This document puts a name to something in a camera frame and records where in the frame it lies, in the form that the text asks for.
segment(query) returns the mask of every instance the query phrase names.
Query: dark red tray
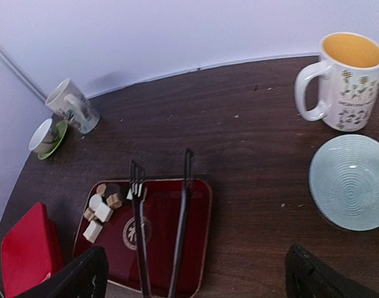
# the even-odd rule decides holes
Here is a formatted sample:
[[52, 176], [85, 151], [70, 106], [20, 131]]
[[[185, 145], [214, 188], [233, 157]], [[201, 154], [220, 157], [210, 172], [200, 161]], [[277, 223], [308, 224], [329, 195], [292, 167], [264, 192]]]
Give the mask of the dark red tray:
[[[96, 193], [101, 183], [117, 183], [128, 187], [128, 180], [100, 181], [92, 189], [89, 198]], [[166, 297], [172, 273], [174, 245], [181, 206], [181, 179], [147, 180], [148, 193], [144, 203], [144, 216], [149, 220], [150, 235], [147, 242], [149, 275], [152, 293]], [[211, 187], [195, 179], [194, 192], [189, 207], [186, 240], [177, 286], [177, 297], [194, 296], [200, 288], [210, 226], [212, 209]], [[111, 219], [104, 224], [94, 244], [83, 237], [88, 221], [82, 218], [73, 248], [74, 258], [91, 246], [103, 246], [109, 262], [109, 281], [119, 286], [140, 290], [140, 277], [135, 247], [130, 246], [132, 207], [123, 205], [115, 210]]]

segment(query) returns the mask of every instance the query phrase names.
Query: ceramic bowl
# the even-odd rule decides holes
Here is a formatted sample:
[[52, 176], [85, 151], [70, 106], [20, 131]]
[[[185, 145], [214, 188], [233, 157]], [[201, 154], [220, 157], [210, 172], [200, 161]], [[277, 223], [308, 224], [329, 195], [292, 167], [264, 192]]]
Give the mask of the ceramic bowl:
[[341, 135], [314, 155], [309, 172], [314, 202], [339, 227], [379, 227], [379, 143], [363, 135]]

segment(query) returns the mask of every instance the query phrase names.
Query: white wall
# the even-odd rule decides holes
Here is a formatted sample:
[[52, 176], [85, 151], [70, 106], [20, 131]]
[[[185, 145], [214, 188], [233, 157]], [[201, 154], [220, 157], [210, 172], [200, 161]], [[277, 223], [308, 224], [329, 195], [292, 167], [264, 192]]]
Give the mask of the white wall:
[[29, 140], [50, 115], [0, 60], [0, 219], [29, 155]]
[[3, 0], [0, 43], [49, 93], [88, 95], [236, 60], [318, 51], [353, 31], [379, 43], [379, 0]]

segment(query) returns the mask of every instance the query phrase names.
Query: table surface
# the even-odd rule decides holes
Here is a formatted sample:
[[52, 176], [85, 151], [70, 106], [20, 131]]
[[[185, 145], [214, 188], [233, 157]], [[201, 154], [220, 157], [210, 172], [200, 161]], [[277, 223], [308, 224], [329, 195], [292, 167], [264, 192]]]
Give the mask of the table surface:
[[[293, 98], [316, 57], [259, 61], [137, 84], [92, 100], [102, 114], [85, 137], [73, 129], [49, 160], [27, 160], [0, 223], [5, 234], [38, 201], [56, 222], [65, 261], [87, 194], [127, 178], [131, 159], [149, 176], [180, 176], [184, 150], [214, 192], [199, 297], [285, 297], [284, 256], [300, 243], [349, 278], [379, 291], [379, 228], [349, 232], [319, 214], [308, 189], [317, 149], [341, 133], [306, 122]], [[317, 81], [307, 92], [317, 98]], [[379, 95], [358, 133], [379, 141]], [[2, 284], [0, 262], [0, 285]], [[109, 286], [107, 297], [138, 297]]]

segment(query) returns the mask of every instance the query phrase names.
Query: mug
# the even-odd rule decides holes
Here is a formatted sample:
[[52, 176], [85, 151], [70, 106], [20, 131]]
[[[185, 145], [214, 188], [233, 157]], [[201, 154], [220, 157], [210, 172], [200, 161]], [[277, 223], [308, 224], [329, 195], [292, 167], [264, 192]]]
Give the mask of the mug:
[[[319, 101], [305, 108], [308, 83], [319, 78]], [[355, 33], [333, 33], [321, 41], [319, 62], [308, 65], [295, 80], [295, 104], [305, 120], [322, 119], [328, 126], [354, 132], [367, 124], [379, 88], [379, 45]]]
[[45, 154], [55, 147], [60, 135], [52, 118], [46, 119], [37, 128], [29, 141], [29, 151]]
[[47, 97], [45, 105], [83, 135], [93, 130], [100, 120], [99, 113], [71, 79], [58, 85]]

